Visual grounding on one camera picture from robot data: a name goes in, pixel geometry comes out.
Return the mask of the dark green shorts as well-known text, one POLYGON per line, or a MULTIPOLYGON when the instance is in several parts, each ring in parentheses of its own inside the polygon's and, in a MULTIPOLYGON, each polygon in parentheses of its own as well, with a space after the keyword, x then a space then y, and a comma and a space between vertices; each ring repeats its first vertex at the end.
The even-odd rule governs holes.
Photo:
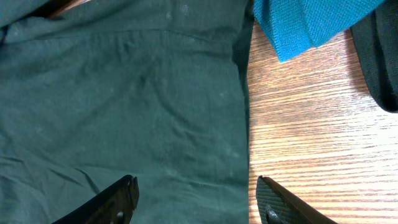
POLYGON ((250 1, 1 2, 1 222, 125 175, 133 223, 247 223, 250 1))

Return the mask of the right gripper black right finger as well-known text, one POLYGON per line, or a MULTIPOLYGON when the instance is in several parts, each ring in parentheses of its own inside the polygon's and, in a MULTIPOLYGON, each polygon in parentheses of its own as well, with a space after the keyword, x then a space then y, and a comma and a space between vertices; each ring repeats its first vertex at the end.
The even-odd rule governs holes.
POLYGON ((262 224, 337 224, 270 177, 258 177, 256 200, 262 224))

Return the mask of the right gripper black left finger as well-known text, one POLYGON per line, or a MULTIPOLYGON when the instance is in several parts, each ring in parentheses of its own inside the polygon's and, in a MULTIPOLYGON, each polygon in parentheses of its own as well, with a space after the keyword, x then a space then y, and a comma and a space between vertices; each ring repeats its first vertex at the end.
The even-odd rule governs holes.
POLYGON ((54 224, 129 224, 138 201, 137 178, 125 175, 54 224))

